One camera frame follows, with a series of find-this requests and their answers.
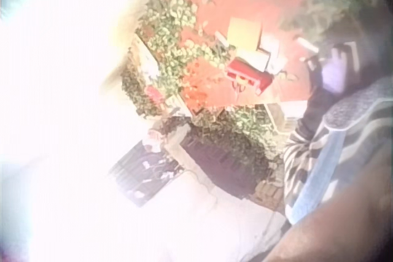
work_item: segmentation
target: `red brick floor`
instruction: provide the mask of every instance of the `red brick floor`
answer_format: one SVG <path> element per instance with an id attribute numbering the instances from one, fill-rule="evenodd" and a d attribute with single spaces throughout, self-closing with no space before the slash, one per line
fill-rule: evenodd
<path id="1" fill-rule="evenodd" d="M 200 59 L 198 68 L 190 65 L 190 68 L 194 70 L 192 83 L 198 88 L 199 93 L 204 93 L 200 97 L 206 100 L 207 106 L 262 104 L 309 98 L 308 70 L 303 63 L 299 62 L 301 57 L 307 56 L 307 52 L 293 41 L 297 32 L 287 33 L 278 28 L 281 17 L 293 11 L 300 0 L 212 0 L 213 4 L 206 5 L 202 4 L 201 0 L 191 1 L 199 7 L 197 22 L 203 24 L 207 21 L 208 24 L 204 30 L 210 35 L 219 31 L 226 36 L 231 17 L 261 22 L 262 33 L 273 34 L 279 39 L 280 54 L 289 60 L 285 70 L 299 78 L 296 82 L 275 79 L 261 96 L 255 95 L 251 88 L 237 96 L 231 82 L 227 79 L 220 79 L 219 83 L 209 83 L 208 77 L 223 77 L 222 70 L 218 70 L 207 61 Z M 200 42 L 190 31 L 184 31 L 182 38 L 183 40 L 193 39 L 195 42 Z"/>

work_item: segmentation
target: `fabric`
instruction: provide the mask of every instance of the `fabric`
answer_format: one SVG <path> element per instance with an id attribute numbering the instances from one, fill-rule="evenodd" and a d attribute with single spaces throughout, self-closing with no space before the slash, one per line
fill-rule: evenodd
<path id="1" fill-rule="evenodd" d="M 299 121 L 284 151 L 284 200 L 290 222 L 298 222 L 349 185 L 378 147 L 392 138 L 391 88 L 391 77 L 384 78 L 341 100 L 321 118 L 316 129 L 308 126 L 307 117 Z M 311 114 L 320 115 L 316 109 Z M 338 140 L 333 136 L 337 132 L 344 134 L 342 147 L 331 149 L 331 141 Z M 331 167 L 318 168 L 328 164 L 334 168 L 333 172 L 329 171 Z M 314 183 L 325 179 L 326 175 L 321 175 L 324 173 L 331 174 L 329 183 L 320 183 L 323 193 L 315 193 Z"/>

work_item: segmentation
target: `blue cloth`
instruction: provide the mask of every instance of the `blue cloth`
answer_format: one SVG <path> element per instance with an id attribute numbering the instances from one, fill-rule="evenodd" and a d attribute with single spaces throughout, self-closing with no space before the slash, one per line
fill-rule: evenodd
<path id="1" fill-rule="evenodd" d="M 325 147 L 321 150 L 314 169 L 309 174 L 307 181 L 288 216 L 291 224 L 298 223 L 305 216 L 314 211 L 321 203 L 329 186 L 335 168 L 340 160 L 345 131 L 331 131 Z"/>

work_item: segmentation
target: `hand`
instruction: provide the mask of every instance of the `hand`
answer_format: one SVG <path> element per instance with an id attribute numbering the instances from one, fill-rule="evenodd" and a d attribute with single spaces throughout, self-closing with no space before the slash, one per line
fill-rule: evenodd
<path id="1" fill-rule="evenodd" d="M 332 58 L 322 68 L 324 88 L 333 94 L 343 94 L 346 84 L 347 56 L 345 52 L 332 49 Z"/>

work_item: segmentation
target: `person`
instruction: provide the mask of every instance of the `person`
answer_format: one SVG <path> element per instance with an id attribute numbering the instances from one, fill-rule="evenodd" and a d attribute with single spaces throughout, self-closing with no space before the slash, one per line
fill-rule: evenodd
<path id="1" fill-rule="evenodd" d="M 337 48 L 284 151 L 292 227 L 264 261 L 370 261 L 392 230 L 392 77 L 346 94 Z"/>

